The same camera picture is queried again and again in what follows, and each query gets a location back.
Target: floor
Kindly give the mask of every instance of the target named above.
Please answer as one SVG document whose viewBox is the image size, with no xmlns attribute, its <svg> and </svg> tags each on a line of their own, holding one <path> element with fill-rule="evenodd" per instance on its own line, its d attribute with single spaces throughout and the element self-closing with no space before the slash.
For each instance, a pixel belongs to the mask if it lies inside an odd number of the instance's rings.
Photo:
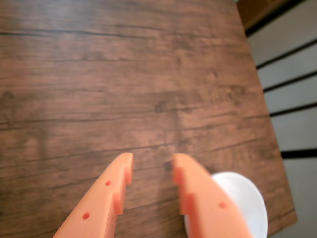
<svg viewBox="0 0 317 238">
<path fill-rule="evenodd" d="M 298 222 L 271 238 L 317 237 L 317 158 L 284 160 Z"/>
</svg>

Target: wood grain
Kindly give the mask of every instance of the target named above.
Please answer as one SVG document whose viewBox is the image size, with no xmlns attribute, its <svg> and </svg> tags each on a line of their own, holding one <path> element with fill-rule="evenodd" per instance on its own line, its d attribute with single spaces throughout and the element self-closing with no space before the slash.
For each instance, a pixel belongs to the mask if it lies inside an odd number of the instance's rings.
<svg viewBox="0 0 317 238">
<path fill-rule="evenodd" d="M 52 237 L 124 151 L 117 238 L 186 237 L 174 152 L 249 177 L 270 234 L 296 221 L 233 1 L 0 1 L 0 236 Z"/>
</svg>

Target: wooden surface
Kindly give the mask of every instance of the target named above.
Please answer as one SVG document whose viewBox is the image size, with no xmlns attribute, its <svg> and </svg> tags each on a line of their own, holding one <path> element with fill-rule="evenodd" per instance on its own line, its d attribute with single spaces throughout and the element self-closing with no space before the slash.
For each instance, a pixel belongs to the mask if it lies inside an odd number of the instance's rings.
<svg viewBox="0 0 317 238">
<path fill-rule="evenodd" d="M 237 7 L 244 29 L 247 31 L 291 0 L 239 0 Z"/>
<path fill-rule="evenodd" d="M 231 0 L 0 1 L 0 237 L 50 238 L 119 153 L 117 238 L 184 238 L 170 156 L 237 171 L 269 233 L 296 214 Z"/>
</svg>

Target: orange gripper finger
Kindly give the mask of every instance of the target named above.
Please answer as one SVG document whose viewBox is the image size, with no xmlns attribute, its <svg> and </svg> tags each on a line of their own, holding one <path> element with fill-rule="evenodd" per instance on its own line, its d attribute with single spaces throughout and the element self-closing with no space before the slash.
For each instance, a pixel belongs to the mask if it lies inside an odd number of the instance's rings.
<svg viewBox="0 0 317 238">
<path fill-rule="evenodd" d="M 236 205 L 196 160 L 174 154 L 173 177 L 181 213 L 189 215 L 190 238 L 251 238 Z"/>
<path fill-rule="evenodd" d="M 133 155 L 122 153 L 99 176 L 54 238 L 113 238 L 123 213 L 125 186 L 132 182 Z"/>
</svg>

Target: white cup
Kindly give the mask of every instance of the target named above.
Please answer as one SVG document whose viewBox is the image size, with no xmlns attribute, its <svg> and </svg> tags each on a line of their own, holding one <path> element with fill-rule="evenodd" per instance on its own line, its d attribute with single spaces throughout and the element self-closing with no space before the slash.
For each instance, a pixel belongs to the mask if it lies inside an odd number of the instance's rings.
<svg viewBox="0 0 317 238">
<path fill-rule="evenodd" d="M 264 200 L 257 187 L 245 176 L 235 172 L 211 175 L 240 210 L 253 238 L 267 238 L 268 219 Z M 189 219 L 184 217 L 187 236 Z"/>
</svg>

